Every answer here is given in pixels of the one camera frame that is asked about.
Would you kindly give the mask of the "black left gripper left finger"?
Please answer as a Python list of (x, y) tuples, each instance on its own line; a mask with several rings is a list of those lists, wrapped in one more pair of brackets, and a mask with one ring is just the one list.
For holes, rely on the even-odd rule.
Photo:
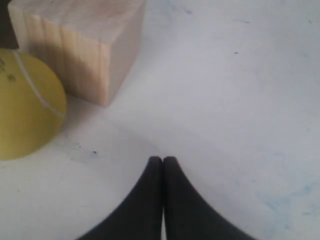
[(163, 219), (162, 180), (162, 159), (152, 156), (123, 202), (79, 239), (160, 240)]

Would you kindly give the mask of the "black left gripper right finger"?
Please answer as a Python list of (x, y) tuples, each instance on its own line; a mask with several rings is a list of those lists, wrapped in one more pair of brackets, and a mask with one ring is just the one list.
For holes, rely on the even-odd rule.
[(197, 192), (173, 156), (163, 159), (163, 209), (168, 240), (252, 240)]

